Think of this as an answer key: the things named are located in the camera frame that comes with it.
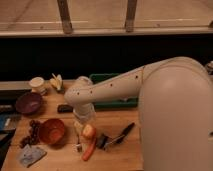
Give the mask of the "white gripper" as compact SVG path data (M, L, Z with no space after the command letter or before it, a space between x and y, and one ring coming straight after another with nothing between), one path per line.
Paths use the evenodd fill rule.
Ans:
M95 117L95 109L93 104L84 104L75 106L73 109L74 116L79 121L73 123L75 131L81 135L85 123L89 122Z

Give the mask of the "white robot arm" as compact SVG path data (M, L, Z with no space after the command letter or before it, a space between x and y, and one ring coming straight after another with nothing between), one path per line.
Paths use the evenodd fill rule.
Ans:
M144 171L213 171L213 81L202 64L174 57L65 93L78 112L131 97L138 99Z

